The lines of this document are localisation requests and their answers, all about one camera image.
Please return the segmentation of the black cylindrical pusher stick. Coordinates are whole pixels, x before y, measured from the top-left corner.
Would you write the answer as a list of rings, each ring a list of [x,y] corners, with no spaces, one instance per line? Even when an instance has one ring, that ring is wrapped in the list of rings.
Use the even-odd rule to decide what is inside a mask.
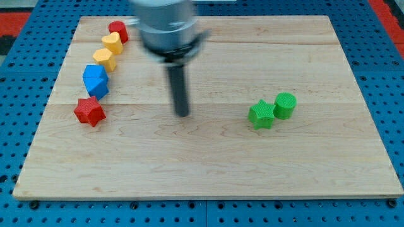
[[[170,64],[166,67],[166,70],[174,105],[174,112],[179,117],[186,117],[189,115],[190,111],[184,65]]]

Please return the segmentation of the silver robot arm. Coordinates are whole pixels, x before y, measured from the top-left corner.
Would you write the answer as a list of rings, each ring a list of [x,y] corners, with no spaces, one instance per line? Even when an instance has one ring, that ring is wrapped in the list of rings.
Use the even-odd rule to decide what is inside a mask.
[[[188,116],[189,100],[185,66],[201,50],[210,35],[198,31],[198,19],[190,0],[131,0],[143,47],[165,66],[174,112]]]

